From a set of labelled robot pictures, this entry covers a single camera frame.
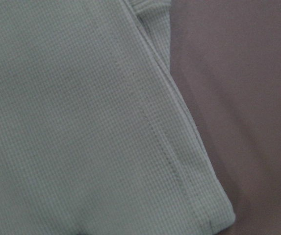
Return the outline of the olive green long-sleeve shirt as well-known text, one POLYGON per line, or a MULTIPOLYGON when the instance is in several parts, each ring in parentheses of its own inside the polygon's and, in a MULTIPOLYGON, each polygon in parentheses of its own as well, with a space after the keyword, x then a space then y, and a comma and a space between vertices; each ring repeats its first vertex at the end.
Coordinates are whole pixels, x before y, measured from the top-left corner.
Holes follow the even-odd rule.
POLYGON ((0 235, 234 223, 170 73, 170 6, 0 0, 0 235))

